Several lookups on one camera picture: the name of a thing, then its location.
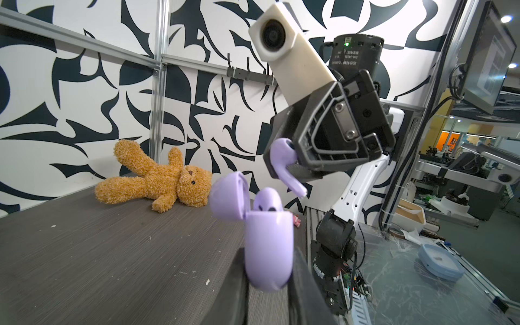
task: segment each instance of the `white camera housing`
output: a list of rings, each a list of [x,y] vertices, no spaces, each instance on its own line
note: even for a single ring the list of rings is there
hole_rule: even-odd
[[[285,43],[277,50],[268,49],[262,41],[264,27],[271,20],[278,21],[285,30]],[[249,35],[260,60],[269,63],[288,105],[336,81],[283,3],[270,6],[251,25]]]

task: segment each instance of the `monitor screen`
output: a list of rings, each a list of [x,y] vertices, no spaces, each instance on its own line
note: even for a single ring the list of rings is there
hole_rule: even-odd
[[[486,2],[466,62],[464,100],[493,114],[516,44],[492,1]]]

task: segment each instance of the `gray table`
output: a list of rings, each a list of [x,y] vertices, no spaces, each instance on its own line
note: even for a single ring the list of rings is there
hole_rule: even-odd
[[[162,214],[148,199],[106,205],[93,192],[0,219],[0,325],[200,324],[243,223],[180,202]],[[302,251],[305,229],[294,231]],[[286,289],[249,298],[249,324],[289,323]]]
[[[394,237],[385,240],[369,226],[362,229],[367,256],[361,272],[372,286],[373,325],[512,324],[468,272],[455,283],[437,278],[419,260],[418,245]],[[356,239],[361,258],[359,231]]]

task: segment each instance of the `camera lens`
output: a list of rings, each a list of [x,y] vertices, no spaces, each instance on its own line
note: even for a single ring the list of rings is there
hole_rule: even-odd
[[[269,20],[262,32],[264,46],[271,50],[279,50],[285,43],[285,29],[278,20]]]

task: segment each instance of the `orange wall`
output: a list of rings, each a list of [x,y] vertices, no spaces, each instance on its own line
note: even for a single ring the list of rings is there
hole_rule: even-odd
[[[439,141],[437,142],[437,145],[435,146],[437,150],[441,151],[443,149],[444,143],[446,143],[446,138],[448,138],[448,132],[442,132],[439,138]],[[459,139],[460,134],[452,133],[450,137],[450,141],[448,142],[448,147],[453,150],[455,148],[455,144],[457,143],[457,140]]]

